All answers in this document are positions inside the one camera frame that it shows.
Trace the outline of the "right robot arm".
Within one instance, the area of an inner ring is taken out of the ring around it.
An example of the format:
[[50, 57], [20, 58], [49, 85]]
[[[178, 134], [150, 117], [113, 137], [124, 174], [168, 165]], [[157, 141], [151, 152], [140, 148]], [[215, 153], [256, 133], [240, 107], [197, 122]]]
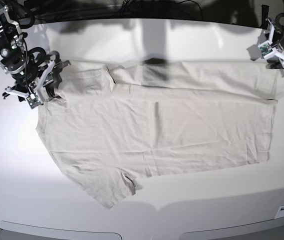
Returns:
[[42, 47], [28, 48], [28, 29], [34, 25], [33, 13], [14, 0], [0, 0], [0, 67], [15, 80], [6, 87], [2, 98], [17, 96], [31, 109], [56, 98], [62, 70], [70, 65], [57, 51]]

